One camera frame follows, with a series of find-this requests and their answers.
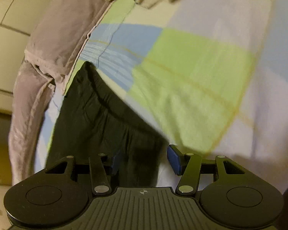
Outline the black pants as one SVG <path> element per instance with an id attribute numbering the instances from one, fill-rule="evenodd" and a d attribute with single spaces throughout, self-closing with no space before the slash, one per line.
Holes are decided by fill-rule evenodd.
<path id="1" fill-rule="evenodd" d="M 105 153 L 114 158 L 119 185 L 156 186 L 166 140 L 125 104 L 85 62 L 63 99 L 46 164 L 66 156 L 85 162 Z"/>

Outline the mauve pillow far side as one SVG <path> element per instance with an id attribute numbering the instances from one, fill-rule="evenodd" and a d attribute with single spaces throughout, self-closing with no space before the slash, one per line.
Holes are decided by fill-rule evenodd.
<path id="1" fill-rule="evenodd" d="M 14 84 L 8 137 L 12 185 L 33 174 L 34 155 L 45 110 L 55 92 L 54 79 L 23 61 Z"/>

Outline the checkered blue green bedsheet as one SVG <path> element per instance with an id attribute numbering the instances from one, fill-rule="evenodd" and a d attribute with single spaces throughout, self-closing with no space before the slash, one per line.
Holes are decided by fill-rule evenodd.
<path id="1" fill-rule="evenodd" d="M 225 155 L 288 188 L 288 0 L 111 3 L 45 112 L 35 172 L 85 61 L 183 152 Z"/>

